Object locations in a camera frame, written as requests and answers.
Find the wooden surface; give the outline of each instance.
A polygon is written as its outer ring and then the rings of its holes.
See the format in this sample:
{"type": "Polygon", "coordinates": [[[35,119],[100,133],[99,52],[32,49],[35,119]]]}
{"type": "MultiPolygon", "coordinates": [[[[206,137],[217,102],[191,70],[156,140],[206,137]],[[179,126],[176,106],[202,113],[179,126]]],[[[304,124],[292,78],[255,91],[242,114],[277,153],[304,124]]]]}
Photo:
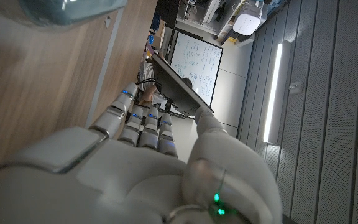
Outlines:
{"type": "MultiPolygon", "coordinates": [[[[128,0],[94,117],[135,81],[157,0],[128,0]]],[[[52,132],[84,126],[117,12],[68,32],[0,16],[0,162],[52,132]]]]}

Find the fluorescent light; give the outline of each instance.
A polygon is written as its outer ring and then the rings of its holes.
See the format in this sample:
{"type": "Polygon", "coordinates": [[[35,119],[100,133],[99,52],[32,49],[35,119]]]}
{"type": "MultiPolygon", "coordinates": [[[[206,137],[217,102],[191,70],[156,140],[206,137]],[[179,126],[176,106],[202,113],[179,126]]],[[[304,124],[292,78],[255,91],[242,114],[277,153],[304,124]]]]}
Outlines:
{"type": "Polygon", "coordinates": [[[274,99],[276,97],[278,71],[280,69],[280,62],[281,62],[282,52],[283,52],[283,45],[279,44],[278,47],[277,47],[276,62],[275,62],[275,65],[274,65],[272,89],[270,90],[270,99],[268,101],[264,142],[269,142],[270,125],[272,124],[274,99]]]}

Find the shelf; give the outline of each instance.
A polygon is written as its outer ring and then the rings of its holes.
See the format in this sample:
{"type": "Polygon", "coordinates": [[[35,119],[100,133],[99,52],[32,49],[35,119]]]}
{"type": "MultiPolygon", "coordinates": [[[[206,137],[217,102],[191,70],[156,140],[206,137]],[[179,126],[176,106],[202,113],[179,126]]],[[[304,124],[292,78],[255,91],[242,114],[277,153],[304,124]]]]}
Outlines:
{"type": "Polygon", "coordinates": [[[197,7],[197,14],[190,13],[190,15],[186,20],[183,20],[185,9],[179,7],[177,21],[187,24],[189,26],[193,26],[197,29],[201,29],[205,32],[209,32],[210,34],[217,35],[221,26],[221,22],[211,21],[210,23],[205,22],[204,24],[202,24],[206,9],[201,6],[196,6],[196,7],[197,7]]]}
{"type": "Polygon", "coordinates": [[[188,16],[188,18],[186,18],[186,20],[183,19],[183,16],[185,15],[185,8],[179,7],[177,21],[218,36],[220,33],[223,32],[224,27],[227,25],[227,23],[229,23],[231,17],[240,7],[241,4],[239,3],[244,1],[245,0],[228,0],[226,2],[224,15],[222,16],[219,22],[211,21],[209,23],[208,22],[203,23],[203,19],[205,14],[207,13],[207,9],[197,5],[196,5],[197,13],[196,14],[190,13],[190,15],[188,16]]]}

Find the person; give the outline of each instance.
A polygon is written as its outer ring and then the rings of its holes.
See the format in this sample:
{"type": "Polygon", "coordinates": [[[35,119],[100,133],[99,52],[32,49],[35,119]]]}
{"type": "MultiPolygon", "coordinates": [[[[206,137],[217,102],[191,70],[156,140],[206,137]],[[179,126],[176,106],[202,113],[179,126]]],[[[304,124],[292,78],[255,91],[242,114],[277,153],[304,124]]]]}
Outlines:
{"type": "MultiPolygon", "coordinates": [[[[144,60],[139,68],[139,80],[150,80],[154,78],[153,65],[148,59],[144,60]]],[[[193,88],[193,84],[189,78],[182,78],[183,82],[190,88],[193,88]]],[[[167,100],[158,92],[157,86],[154,81],[144,82],[139,84],[139,89],[143,91],[142,98],[140,99],[140,105],[154,105],[159,103],[165,103],[167,100]]]]}

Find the cable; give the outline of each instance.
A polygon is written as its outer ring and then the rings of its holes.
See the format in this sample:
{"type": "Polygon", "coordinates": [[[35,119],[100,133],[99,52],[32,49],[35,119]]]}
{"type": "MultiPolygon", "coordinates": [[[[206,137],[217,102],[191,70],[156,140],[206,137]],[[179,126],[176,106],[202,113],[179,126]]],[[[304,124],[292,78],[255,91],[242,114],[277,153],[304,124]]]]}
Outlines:
{"type": "Polygon", "coordinates": [[[158,78],[146,78],[145,80],[142,80],[140,82],[144,82],[144,81],[147,81],[147,80],[154,80],[154,79],[158,79],[158,78]]]}
{"type": "Polygon", "coordinates": [[[136,85],[140,85],[140,84],[147,83],[147,82],[154,82],[155,84],[162,86],[161,83],[159,83],[158,81],[155,81],[155,80],[143,80],[139,83],[136,83],[136,85]]]}

